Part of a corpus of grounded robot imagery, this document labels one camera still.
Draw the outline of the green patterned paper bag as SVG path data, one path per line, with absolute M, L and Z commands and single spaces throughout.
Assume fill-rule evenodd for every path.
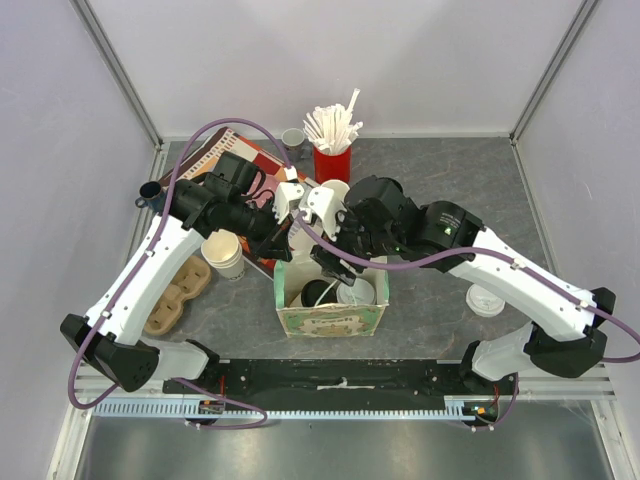
M 339 284 L 324 276 L 320 267 L 309 258 L 291 263 L 279 261 L 274 270 L 274 300 L 277 316 L 289 338 L 329 338 L 372 336 L 389 305 L 388 273 L 366 269 L 358 278 L 371 283 L 376 291 L 374 305 L 345 305 L 338 301 L 315 307 L 303 307 L 301 291 L 310 281 L 321 279 Z

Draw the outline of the stack of white paper cups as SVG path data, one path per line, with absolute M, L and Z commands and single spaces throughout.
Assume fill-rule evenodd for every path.
M 226 230 L 212 232 L 200 250 L 205 261 L 225 279 L 237 281 L 244 276 L 243 248 L 236 234 Z

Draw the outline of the black coffee cup lid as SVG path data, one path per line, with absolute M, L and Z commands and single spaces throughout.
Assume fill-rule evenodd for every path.
M 336 302 L 335 286 L 325 280 L 312 280 L 301 291 L 301 304 L 303 307 L 315 307 Z

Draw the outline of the white coffee cup lid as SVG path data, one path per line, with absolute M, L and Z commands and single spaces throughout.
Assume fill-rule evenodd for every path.
M 374 305 L 376 291 L 368 281 L 356 278 L 352 286 L 340 284 L 336 289 L 336 298 L 345 305 Z

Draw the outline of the stack of white lids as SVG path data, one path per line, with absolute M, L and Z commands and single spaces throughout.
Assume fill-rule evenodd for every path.
M 465 300 L 476 315 L 484 318 L 499 315 L 506 305 L 504 300 L 476 284 L 469 287 Z

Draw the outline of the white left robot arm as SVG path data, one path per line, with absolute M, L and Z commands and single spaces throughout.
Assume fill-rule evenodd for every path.
M 211 233 L 227 230 L 246 239 L 266 259 L 291 259 L 287 219 L 293 202 L 304 195 L 294 168 L 286 171 L 272 198 L 258 207 L 249 190 L 265 173 L 256 164 L 225 152 L 214 169 L 170 186 L 166 216 L 154 217 L 116 283 L 85 314 L 69 314 L 60 331 L 79 358 L 127 392 L 152 378 L 184 377 L 198 393 L 219 382 L 211 353 L 188 342 L 177 347 L 146 344 L 143 327 L 154 306 L 188 257 Z

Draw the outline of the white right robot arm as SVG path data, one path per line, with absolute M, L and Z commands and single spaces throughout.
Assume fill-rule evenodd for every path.
M 533 367 L 578 378 L 604 358 L 607 337 L 595 310 L 612 310 L 614 295 L 557 278 L 455 203 L 418 206 L 397 181 L 369 176 L 344 197 L 329 188 L 312 189 L 305 216 L 317 217 L 323 228 L 311 258 L 345 285 L 354 285 L 376 258 L 397 255 L 404 266 L 420 262 L 466 280 L 529 318 L 510 334 L 468 346 L 457 377 L 469 393 Z

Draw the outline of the light blue ceramic mug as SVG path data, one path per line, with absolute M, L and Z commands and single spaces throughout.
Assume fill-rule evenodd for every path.
M 347 183 L 338 179 L 327 180 L 321 184 L 321 187 L 332 190 L 341 201 L 344 200 L 350 190 L 350 186 Z

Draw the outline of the colourful patchwork placemat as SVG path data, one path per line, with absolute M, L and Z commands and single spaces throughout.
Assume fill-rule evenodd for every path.
M 285 165 L 279 157 L 229 127 L 221 127 L 215 133 L 209 135 L 198 148 L 186 157 L 180 166 L 178 179 L 191 180 L 197 175 L 212 171 L 220 156 L 225 152 L 230 152 L 253 162 L 265 172 L 265 183 L 258 192 L 270 190 L 275 193 L 277 184 L 287 180 Z M 298 173 L 298 180 L 300 183 L 310 187 L 318 186 L 312 178 L 302 172 Z M 246 263 L 273 280 L 276 260 L 256 257 L 244 238 L 240 238 L 240 243 Z

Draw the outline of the red straw holder cup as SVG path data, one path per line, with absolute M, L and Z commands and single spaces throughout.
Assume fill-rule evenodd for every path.
M 350 182 L 351 177 L 351 153 L 348 147 L 338 155 L 322 153 L 318 148 L 313 148 L 314 179 L 321 184 L 328 180 L 340 180 Z

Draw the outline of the cardboard cup carrier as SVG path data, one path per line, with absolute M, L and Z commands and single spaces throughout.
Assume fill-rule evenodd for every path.
M 190 256 L 156 302 L 144 332 L 152 336 L 167 334 L 182 316 L 185 303 L 199 296 L 211 277 L 209 264 L 198 256 Z

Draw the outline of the grey ceramic mug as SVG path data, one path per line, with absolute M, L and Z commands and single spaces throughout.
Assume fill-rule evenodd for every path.
M 311 157 L 311 146 L 302 130 L 297 128 L 285 130 L 281 135 L 281 142 L 291 162 Z

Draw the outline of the bundle of white straws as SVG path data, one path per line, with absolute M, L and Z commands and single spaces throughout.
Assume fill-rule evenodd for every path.
M 347 106 L 340 103 L 326 107 L 316 106 L 303 120 L 303 132 L 311 144 L 326 155 L 344 153 L 358 138 L 362 122 L 354 122 L 354 108 L 360 90 L 353 90 Z

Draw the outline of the dark blue ceramic mug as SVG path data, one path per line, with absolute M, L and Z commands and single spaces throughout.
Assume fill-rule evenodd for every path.
M 166 191 L 157 181 L 149 181 L 139 189 L 139 197 L 135 200 L 135 206 L 139 209 L 149 208 L 155 213 L 160 213 L 165 204 Z

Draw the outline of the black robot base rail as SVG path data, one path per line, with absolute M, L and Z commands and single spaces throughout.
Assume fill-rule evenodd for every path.
M 515 391 L 515 375 L 484 380 L 458 361 L 426 359 L 231 359 L 210 363 L 192 385 L 245 400 L 265 393 L 347 389 L 502 397 Z

